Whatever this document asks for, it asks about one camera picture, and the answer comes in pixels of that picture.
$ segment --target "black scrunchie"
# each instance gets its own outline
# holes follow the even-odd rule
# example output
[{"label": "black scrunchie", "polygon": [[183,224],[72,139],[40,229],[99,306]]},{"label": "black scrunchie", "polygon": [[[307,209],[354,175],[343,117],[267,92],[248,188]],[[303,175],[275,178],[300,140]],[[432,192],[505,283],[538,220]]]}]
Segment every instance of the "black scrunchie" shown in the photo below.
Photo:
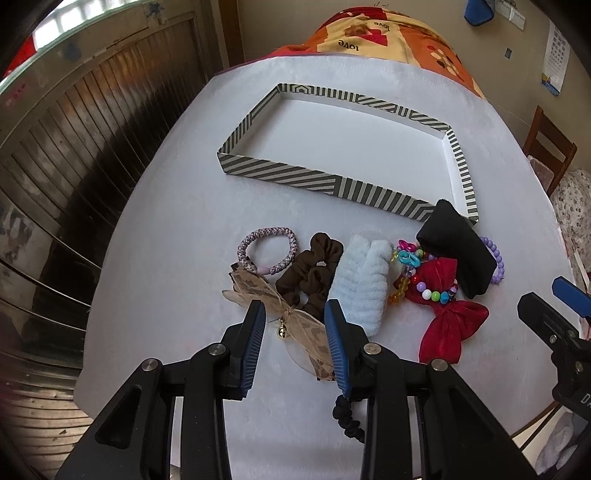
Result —
[{"label": "black scrunchie", "polygon": [[343,244],[332,240],[326,233],[315,234],[310,240],[310,250],[298,254],[275,282],[279,295],[288,305],[296,307],[300,304],[299,288],[308,295],[308,302],[300,310],[324,323],[324,304],[343,250]]},{"label": "black scrunchie", "polygon": [[353,411],[351,410],[351,402],[339,395],[333,408],[333,418],[339,421],[339,427],[345,431],[345,435],[350,439],[357,439],[361,443],[365,443],[365,432],[359,426],[361,422],[353,419]]}]

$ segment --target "colorful beaded hair tie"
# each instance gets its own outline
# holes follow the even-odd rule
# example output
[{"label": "colorful beaded hair tie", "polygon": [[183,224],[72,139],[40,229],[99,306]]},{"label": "colorful beaded hair tie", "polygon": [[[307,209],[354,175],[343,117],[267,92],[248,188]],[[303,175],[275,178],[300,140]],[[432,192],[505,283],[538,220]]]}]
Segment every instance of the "colorful beaded hair tie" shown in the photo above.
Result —
[{"label": "colorful beaded hair tie", "polygon": [[396,250],[392,253],[391,262],[398,260],[404,267],[400,287],[388,296],[388,304],[398,303],[406,295],[411,278],[417,273],[421,263],[435,260],[435,255],[425,252],[419,244],[412,244],[404,240],[398,241]]},{"label": "colorful beaded hair tie", "polygon": [[453,286],[447,290],[438,292],[437,290],[431,291],[427,288],[427,284],[421,280],[419,275],[413,275],[410,279],[413,285],[416,285],[417,292],[421,294],[423,300],[438,301],[442,305],[445,305],[448,301],[453,300],[457,293],[457,280],[454,279]]},{"label": "colorful beaded hair tie", "polygon": [[496,245],[492,242],[490,238],[485,236],[481,236],[480,241],[484,244],[485,247],[488,247],[492,255],[495,257],[496,266],[498,267],[498,271],[492,275],[491,283],[493,285],[498,285],[501,283],[501,280],[505,278],[505,264],[503,263],[503,257],[501,256],[501,251],[496,247]]},{"label": "colorful beaded hair tie", "polygon": [[[246,247],[254,242],[254,240],[258,240],[259,238],[263,238],[266,236],[277,236],[277,235],[286,235],[290,241],[290,252],[289,254],[280,261],[277,265],[273,265],[272,267],[258,267],[252,262],[250,258],[246,255]],[[296,257],[297,254],[297,241],[296,235],[290,229],[285,227],[273,227],[273,228],[261,228],[260,230],[256,230],[250,233],[240,245],[238,245],[238,263],[244,267],[245,270],[249,271],[250,273],[254,273],[255,275],[275,275],[282,270],[285,270],[293,259]]]}]

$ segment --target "wooden chair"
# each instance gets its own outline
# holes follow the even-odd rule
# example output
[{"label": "wooden chair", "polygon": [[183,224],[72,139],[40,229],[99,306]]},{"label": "wooden chair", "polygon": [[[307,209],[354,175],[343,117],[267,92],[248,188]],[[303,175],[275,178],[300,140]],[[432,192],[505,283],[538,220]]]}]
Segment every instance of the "wooden chair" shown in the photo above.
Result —
[{"label": "wooden chair", "polygon": [[[546,138],[548,138],[548,140],[550,140],[564,155],[564,161],[560,161],[552,155],[552,153],[539,142],[536,138],[538,132],[541,132]],[[535,109],[534,120],[531,123],[530,132],[527,134],[527,139],[523,146],[523,153],[525,156],[531,155],[532,157],[535,157],[554,173],[552,183],[550,183],[550,187],[548,187],[548,190],[546,191],[549,197],[558,186],[558,183],[564,176],[570,163],[573,161],[574,154],[577,153],[577,146],[569,141],[569,139],[558,130],[558,127],[556,127],[556,125],[544,115],[544,111],[538,105],[538,108]]]}]

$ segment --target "red bow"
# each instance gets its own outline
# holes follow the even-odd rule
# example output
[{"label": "red bow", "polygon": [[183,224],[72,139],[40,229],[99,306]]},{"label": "red bow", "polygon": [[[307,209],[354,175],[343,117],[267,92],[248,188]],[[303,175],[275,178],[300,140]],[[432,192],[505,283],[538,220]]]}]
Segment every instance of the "red bow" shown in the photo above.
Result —
[{"label": "red bow", "polygon": [[[457,260],[438,258],[423,263],[417,269],[417,275],[429,290],[441,293],[452,287],[456,269]],[[418,360],[424,364],[434,358],[443,358],[451,364],[458,363],[462,354],[462,340],[474,335],[488,317],[488,309],[474,301],[451,300],[442,305],[439,301],[425,300],[413,284],[408,286],[405,296],[414,303],[429,305],[435,312],[418,353]]]}]

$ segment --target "pink hair tie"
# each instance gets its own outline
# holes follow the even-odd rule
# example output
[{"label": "pink hair tie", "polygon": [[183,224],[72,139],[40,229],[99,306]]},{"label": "pink hair tie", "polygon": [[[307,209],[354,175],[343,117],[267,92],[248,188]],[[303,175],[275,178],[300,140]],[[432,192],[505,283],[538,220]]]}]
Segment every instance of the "pink hair tie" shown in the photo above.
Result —
[{"label": "pink hair tie", "polygon": [[[246,247],[254,242],[254,240],[258,240],[259,238],[264,238],[266,236],[278,236],[278,235],[285,235],[290,241],[290,252],[289,254],[281,260],[277,265],[273,265],[272,267],[256,267],[256,265],[252,262],[250,258],[246,255]],[[292,230],[286,227],[273,227],[273,228],[261,228],[259,230],[255,230],[254,232],[250,233],[240,245],[238,245],[238,263],[244,267],[245,270],[249,271],[250,273],[254,273],[255,275],[275,275],[282,270],[285,270],[293,259],[296,257],[297,254],[297,241],[296,235]]]}]

